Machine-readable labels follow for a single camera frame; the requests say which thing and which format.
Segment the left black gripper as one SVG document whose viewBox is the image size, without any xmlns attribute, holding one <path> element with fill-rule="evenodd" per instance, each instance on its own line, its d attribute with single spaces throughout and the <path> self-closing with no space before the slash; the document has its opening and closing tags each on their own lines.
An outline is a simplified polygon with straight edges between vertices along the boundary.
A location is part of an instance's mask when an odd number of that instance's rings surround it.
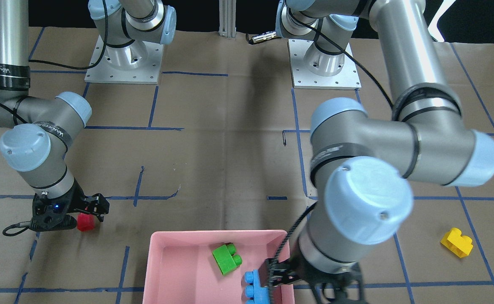
<svg viewBox="0 0 494 304">
<path fill-rule="evenodd" d="M 363 275 L 358 263 L 331 274 L 311 266 L 301 255 L 280 262 L 277 256 L 274 256 L 262 263 L 258 268 L 258 274 L 262 287 L 268 287 L 269 283 L 277 287 L 305 281 L 317 304 L 322 304 L 323 300 L 328 304 L 363 303 Z M 349 298 L 348 288 L 354 282 L 358 284 L 357 299 Z"/>
</svg>

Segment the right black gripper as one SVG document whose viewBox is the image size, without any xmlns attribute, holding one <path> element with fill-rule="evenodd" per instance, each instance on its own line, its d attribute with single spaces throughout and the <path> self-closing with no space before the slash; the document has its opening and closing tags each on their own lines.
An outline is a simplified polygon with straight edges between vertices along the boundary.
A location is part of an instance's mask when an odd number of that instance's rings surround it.
<svg viewBox="0 0 494 304">
<path fill-rule="evenodd" d="M 69 213 L 81 210 L 96 216 L 98 221 L 103 223 L 109 209 L 110 204 L 101 193 L 87 196 L 75 181 L 73 186 L 58 198 L 49 198 L 43 192 L 34 195 L 29 229 L 36 232 L 75 229 L 77 220 Z"/>
</svg>

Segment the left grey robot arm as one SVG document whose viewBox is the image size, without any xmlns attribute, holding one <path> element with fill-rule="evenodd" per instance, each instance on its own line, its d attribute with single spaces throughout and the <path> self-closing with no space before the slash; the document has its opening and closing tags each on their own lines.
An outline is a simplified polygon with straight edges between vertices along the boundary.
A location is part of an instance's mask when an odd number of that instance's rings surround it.
<svg viewBox="0 0 494 304">
<path fill-rule="evenodd" d="M 313 112 L 309 178 L 318 200 L 295 221 L 273 258 L 259 269 L 273 290 L 302 280 L 318 304 L 366 303 L 359 260 L 411 213 L 409 180 L 476 187 L 494 175 L 494 140 L 465 127 L 461 102 L 447 84 L 424 18 L 423 0 L 281 0 L 276 32 L 345 54 L 357 18 L 378 33 L 390 81 L 392 120 L 370 119 L 351 98 Z"/>
</svg>

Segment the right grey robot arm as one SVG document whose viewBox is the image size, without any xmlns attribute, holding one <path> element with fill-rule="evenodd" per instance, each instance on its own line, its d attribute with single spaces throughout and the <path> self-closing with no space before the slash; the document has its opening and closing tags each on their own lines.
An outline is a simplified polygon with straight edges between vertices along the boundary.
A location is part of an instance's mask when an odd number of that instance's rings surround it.
<svg viewBox="0 0 494 304">
<path fill-rule="evenodd" d="M 99 31 L 86 81 L 156 83 L 161 50 L 177 25 L 173 6 L 160 0 L 90 0 Z M 52 99 L 29 95 L 28 1 L 0 0 L 0 152 L 35 192 L 32 218 L 7 227 L 36 232 L 90 230 L 109 213 L 109 202 L 84 194 L 65 163 L 65 154 L 92 115 L 79 94 Z"/>
</svg>

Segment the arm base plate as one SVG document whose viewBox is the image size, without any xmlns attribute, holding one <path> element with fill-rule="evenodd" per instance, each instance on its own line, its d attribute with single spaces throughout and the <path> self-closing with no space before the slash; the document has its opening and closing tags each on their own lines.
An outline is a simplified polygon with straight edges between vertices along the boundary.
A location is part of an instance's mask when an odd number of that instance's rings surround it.
<svg viewBox="0 0 494 304">
<path fill-rule="evenodd" d="M 87 83 L 158 84 L 164 45 L 135 41 L 124 48 L 105 48 L 104 57 L 85 75 Z"/>
<path fill-rule="evenodd" d="M 346 54 L 320 52 L 313 41 L 289 40 L 293 88 L 357 90 L 362 87 L 356 64 Z"/>
</svg>

